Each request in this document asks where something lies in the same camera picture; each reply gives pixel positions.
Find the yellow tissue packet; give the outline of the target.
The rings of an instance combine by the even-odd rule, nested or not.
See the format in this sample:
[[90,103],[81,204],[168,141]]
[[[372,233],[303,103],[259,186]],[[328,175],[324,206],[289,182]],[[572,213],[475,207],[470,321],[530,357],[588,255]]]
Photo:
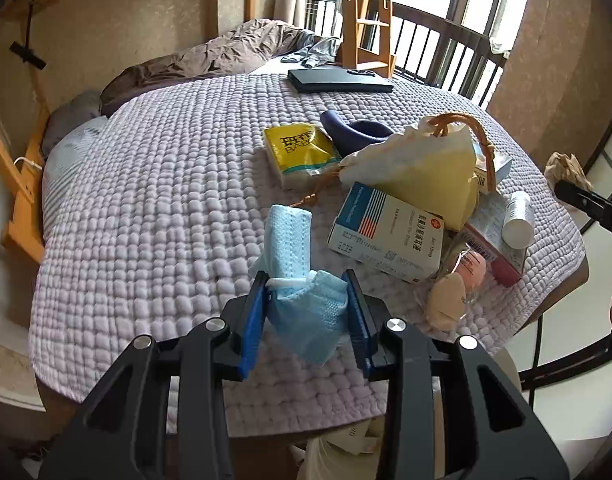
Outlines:
[[319,127],[297,122],[263,130],[269,165],[284,191],[309,191],[341,156]]

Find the wooden bunk ladder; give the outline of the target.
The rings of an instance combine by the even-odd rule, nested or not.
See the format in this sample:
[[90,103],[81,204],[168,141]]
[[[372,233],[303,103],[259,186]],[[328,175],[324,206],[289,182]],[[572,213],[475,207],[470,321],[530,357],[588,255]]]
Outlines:
[[391,53],[393,0],[341,0],[343,42],[341,63],[349,70],[373,70],[393,77]]

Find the white red striped medicine box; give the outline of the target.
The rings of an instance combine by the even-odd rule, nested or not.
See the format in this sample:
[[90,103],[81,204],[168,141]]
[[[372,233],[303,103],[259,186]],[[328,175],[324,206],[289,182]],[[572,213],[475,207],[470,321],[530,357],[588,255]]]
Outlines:
[[443,220],[356,182],[334,220],[327,246],[399,280],[417,283],[440,267]]

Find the brown crumpled duvet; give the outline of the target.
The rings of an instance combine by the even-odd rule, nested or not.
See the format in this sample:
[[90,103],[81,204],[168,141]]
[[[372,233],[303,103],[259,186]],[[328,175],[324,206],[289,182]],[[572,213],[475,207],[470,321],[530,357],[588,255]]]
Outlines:
[[126,68],[100,94],[100,112],[159,88],[197,79],[249,74],[271,58],[309,47],[320,37],[307,29],[269,18],[254,18],[203,44]]

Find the crumpled brown paper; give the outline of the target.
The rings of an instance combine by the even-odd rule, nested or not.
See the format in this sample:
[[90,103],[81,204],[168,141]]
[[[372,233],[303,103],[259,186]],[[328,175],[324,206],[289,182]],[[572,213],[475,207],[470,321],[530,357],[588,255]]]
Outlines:
[[544,176],[551,192],[554,192],[556,183],[560,181],[570,182],[587,192],[594,190],[574,154],[553,152],[546,162]]

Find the black clamp on bedpost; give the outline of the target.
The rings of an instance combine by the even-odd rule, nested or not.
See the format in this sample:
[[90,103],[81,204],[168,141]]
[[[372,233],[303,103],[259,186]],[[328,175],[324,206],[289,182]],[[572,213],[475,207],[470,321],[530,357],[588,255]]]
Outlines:
[[28,4],[28,13],[24,28],[21,31],[24,33],[24,42],[20,44],[18,41],[13,41],[10,45],[10,52],[17,55],[22,62],[28,63],[31,67],[37,70],[44,70],[46,62],[39,58],[30,47],[31,23],[33,17],[33,4]]

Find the pink medicine box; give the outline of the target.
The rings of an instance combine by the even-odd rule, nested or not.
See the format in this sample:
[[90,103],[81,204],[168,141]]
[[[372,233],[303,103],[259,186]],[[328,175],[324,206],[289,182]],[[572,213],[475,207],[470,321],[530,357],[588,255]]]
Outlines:
[[525,249],[510,247],[502,237],[507,201],[499,194],[481,194],[459,235],[486,260],[495,280],[511,287],[522,280]]

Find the lavender quilted bedspread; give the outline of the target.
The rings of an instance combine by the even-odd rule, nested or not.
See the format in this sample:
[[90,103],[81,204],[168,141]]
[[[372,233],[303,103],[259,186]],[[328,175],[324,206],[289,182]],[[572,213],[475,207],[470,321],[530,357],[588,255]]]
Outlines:
[[135,336],[183,336],[245,294],[269,208],[297,199],[273,174],[263,131],[313,124],[325,110],[398,131],[424,116],[468,114],[511,157],[500,191],[532,196],[534,243],[522,280],[487,280],[459,334],[498,351],[584,263],[583,237],[534,162],[461,96],[402,79],[388,93],[300,94],[279,74],[176,84],[112,115],[59,207],[31,309],[41,382],[81,401]]

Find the white pill bottle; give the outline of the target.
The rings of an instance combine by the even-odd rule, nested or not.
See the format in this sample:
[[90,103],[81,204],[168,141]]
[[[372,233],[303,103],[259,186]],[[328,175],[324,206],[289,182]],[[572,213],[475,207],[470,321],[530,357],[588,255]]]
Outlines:
[[516,191],[507,201],[502,225],[504,243],[516,250],[526,249],[535,235],[535,215],[530,196]]

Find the purple curved plastic object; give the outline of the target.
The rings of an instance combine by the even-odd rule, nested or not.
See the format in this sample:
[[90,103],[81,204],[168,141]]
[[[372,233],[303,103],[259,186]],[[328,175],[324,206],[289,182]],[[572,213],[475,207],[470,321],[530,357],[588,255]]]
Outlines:
[[380,122],[345,122],[335,110],[323,112],[320,122],[342,157],[358,152],[368,145],[384,142],[394,134],[391,128]]

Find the blue disposable face mask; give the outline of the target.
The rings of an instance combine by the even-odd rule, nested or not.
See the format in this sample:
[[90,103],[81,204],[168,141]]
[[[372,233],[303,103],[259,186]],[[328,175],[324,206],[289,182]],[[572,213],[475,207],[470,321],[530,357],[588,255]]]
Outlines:
[[269,276],[268,318],[282,346],[321,366],[347,333],[347,283],[311,266],[310,211],[273,205],[251,273]]

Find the grey crumpled clothes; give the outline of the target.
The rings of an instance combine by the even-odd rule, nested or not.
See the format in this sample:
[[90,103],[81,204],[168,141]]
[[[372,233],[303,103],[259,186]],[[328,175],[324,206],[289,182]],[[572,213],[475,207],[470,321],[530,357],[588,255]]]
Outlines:
[[296,52],[281,57],[282,63],[297,63],[306,68],[315,68],[325,64],[334,64],[342,39],[324,37],[308,44]]

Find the yellow paper bag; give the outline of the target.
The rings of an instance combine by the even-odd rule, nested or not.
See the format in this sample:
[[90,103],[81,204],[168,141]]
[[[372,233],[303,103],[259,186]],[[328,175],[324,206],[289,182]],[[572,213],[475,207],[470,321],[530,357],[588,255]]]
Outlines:
[[424,117],[415,128],[347,155],[295,205],[314,205],[323,190],[335,182],[347,186],[358,182],[435,214],[447,229],[459,231],[481,194],[474,141],[486,155],[489,193],[495,193],[494,144],[475,117],[451,112]]

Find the dark balcony railing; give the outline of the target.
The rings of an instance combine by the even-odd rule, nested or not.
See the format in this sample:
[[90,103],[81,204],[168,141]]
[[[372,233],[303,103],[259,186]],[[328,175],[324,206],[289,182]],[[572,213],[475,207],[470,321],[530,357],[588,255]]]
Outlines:
[[[343,0],[306,0],[305,27],[321,36],[342,36]],[[379,55],[382,27],[359,24],[358,46]],[[489,38],[447,18],[393,4],[391,55],[398,76],[440,88],[486,108],[507,58],[492,53]]]

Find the striped grey pillow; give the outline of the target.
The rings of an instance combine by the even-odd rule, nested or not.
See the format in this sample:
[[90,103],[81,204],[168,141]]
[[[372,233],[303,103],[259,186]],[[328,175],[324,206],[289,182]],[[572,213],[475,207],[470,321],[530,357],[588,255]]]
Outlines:
[[107,123],[106,116],[98,116],[85,122],[60,140],[48,155],[42,177],[44,232],[52,229],[52,224],[56,221],[69,185],[76,177],[86,153]]

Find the pink beige makeup sponges pack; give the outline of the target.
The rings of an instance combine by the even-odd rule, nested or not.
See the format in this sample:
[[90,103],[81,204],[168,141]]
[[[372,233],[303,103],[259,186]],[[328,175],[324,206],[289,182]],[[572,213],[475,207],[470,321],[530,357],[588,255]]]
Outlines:
[[470,244],[453,245],[426,297],[426,322],[435,330],[454,330],[477,299],[486,271],[485,258]]

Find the black laptop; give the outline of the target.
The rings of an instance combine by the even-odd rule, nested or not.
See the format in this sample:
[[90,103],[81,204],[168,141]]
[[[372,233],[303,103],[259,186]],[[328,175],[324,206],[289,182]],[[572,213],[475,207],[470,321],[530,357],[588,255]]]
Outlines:
[[317,92],[392,92],[391,79],[370,70],[347,70],[342,67],[304,68],[289,70],[287,80],[300,93]]

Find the dark grey pillow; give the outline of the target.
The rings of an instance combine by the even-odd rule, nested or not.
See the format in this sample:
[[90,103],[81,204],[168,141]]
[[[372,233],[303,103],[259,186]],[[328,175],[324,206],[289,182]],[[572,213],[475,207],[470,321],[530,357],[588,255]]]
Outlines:
[[48,118],[44,137],[41,144],[41,153],[48,158],[50,151],[56,144],[65,138],[71,130],[100,116],[102,101],[100,93],[94,90],[85,90],[71,101],[56,108]]

